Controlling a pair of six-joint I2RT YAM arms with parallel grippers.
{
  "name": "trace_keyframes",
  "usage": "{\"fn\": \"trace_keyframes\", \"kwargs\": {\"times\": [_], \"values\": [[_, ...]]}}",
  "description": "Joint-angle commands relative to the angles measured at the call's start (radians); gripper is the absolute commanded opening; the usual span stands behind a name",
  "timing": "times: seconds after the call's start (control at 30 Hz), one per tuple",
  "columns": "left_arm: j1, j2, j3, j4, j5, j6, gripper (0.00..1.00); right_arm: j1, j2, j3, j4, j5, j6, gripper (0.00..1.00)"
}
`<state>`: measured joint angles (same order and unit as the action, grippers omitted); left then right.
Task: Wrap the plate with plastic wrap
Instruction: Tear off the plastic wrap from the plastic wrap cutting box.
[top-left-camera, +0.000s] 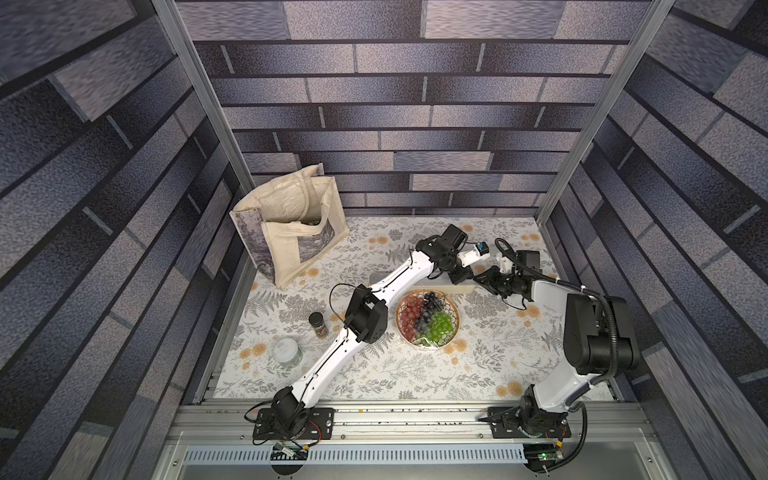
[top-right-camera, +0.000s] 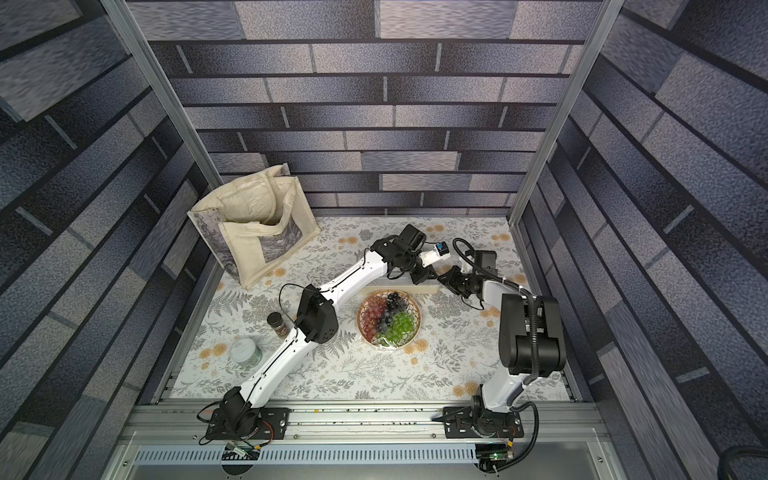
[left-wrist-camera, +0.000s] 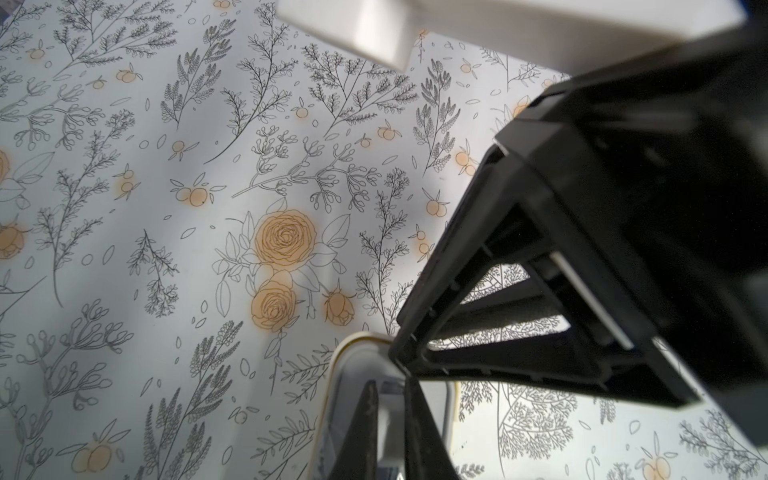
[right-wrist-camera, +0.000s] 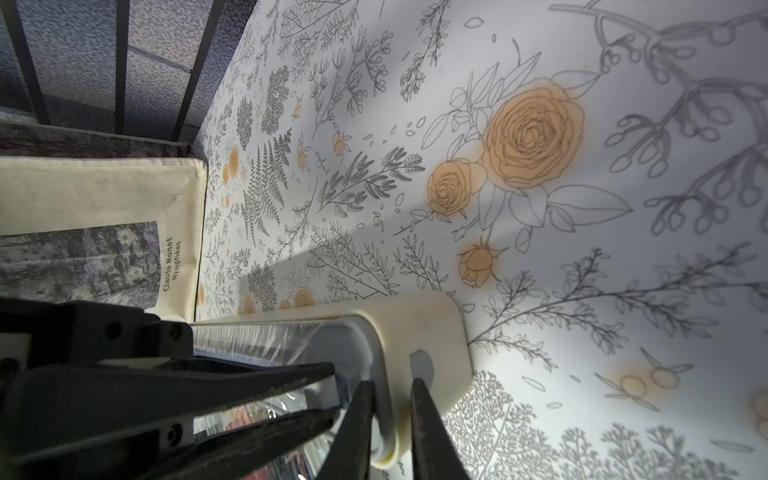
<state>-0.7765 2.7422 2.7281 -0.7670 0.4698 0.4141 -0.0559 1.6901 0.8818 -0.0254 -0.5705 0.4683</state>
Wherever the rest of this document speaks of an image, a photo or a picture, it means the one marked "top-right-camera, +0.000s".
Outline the cream plastic wrap dispenser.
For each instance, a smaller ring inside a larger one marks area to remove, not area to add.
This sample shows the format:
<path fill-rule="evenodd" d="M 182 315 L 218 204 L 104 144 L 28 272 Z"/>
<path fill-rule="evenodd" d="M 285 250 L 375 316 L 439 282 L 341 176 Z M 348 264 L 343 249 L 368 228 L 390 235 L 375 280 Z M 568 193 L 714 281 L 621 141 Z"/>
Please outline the cream plastic wrap dispenser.
<path fill-rule="evenodd" d="M 374 282 L 368 286 L 368 289 L 370 291 L 400 291 L 408 295 L 433 295 L 439 292 L 440 285 L 436 281 L 428 281 L 419 285 L 414 285 L 412 283 Z"/>

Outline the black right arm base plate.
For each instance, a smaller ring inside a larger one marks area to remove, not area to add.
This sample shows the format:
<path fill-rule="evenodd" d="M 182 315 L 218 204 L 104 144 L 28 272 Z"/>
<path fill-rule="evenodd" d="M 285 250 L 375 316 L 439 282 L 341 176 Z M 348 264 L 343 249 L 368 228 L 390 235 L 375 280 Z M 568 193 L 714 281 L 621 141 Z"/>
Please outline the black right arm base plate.
<path fill-rule="evenodd" d="M 441 423 L 448 439 L 517 439 L 525 436 L 518 413 L 498 413 L 485 409 L 475 411 L 471 406 L 444 407 L 433 418 Z"/>

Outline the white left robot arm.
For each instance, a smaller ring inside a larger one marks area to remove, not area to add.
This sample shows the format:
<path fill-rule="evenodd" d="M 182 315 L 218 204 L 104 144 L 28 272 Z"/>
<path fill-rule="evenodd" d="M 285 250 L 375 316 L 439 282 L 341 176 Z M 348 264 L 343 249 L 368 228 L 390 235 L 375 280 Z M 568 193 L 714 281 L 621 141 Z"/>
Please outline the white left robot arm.
<path fill-rule="evenodd" d="M 432 265 L 448 258 L 450 250 L 442 241 L 423 252 L 425 244 L 425 235 L 407 225 L 401 234 L 374 242 L 338 277 L 321 286 L 302 287 L 290 333 L 259 370 L 215 403 L 216 409 L 206 421 L 206 437 L 234 441 L 252 438 L 266 424 L 261 409 L 274 391 L 312 350 L 333 339 L 339 329 L 336 309 L 362 288 L 393 270 L 410 275 L 415 284 L 435 279 Z"/>

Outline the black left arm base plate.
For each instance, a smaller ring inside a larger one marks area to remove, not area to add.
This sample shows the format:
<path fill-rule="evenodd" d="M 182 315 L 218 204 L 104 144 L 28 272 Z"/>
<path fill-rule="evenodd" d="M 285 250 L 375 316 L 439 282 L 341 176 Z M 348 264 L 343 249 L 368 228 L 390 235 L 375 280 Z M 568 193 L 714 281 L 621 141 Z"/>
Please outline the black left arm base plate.
<path fill-rule="evenodd" d="M 201 410 L 197 420 L 206 425 L 207 440 L 271 441 L 284 438 L 290 413 L 288 408 L 250 409 L 233 423 L 216 408 Z"/>

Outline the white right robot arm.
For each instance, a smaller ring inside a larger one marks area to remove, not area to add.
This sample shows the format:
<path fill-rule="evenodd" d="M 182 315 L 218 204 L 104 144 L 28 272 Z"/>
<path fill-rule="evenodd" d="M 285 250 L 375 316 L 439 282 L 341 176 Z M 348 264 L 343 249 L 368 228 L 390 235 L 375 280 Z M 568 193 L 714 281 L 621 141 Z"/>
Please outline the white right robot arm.
<path fill-rule="evenodd" d="M 470 249 L 458 254 L 462 266 L 438 280 L 461 299 L 475 296 L 481 305 L 499 311 L 500 367 L 478 387 L 468 406 L 446 408 L 434 420 L 445 425 L 448 437 L 520 438 L 520 413 L 530 407 L 522 400 L 523 392 L 561 371 L 566 363 L 558 301 L 500 276 L 492 251 Z"/>

